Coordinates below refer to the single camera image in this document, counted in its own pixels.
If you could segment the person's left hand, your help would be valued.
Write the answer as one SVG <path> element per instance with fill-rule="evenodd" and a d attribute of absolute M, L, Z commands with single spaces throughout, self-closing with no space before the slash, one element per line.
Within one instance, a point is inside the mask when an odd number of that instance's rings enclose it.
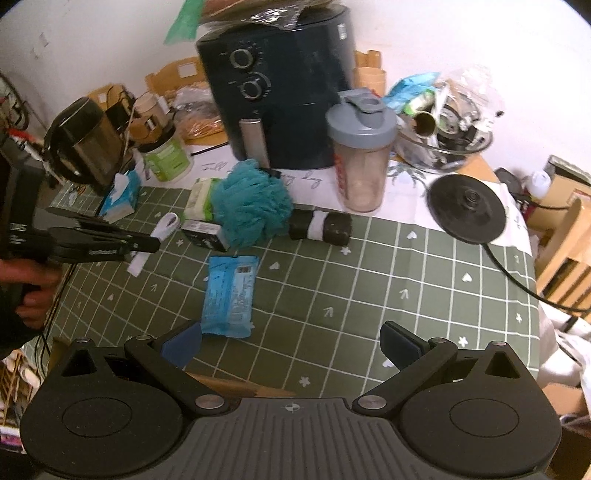
<path fill-rule="evenodd" d="M 31 287 L 16 307 L 16 314 L 34 330 L 44 326 L 61 279 L 62 269 L 56 265 L 15 258 L 1 261 L 2 284 Z"/>

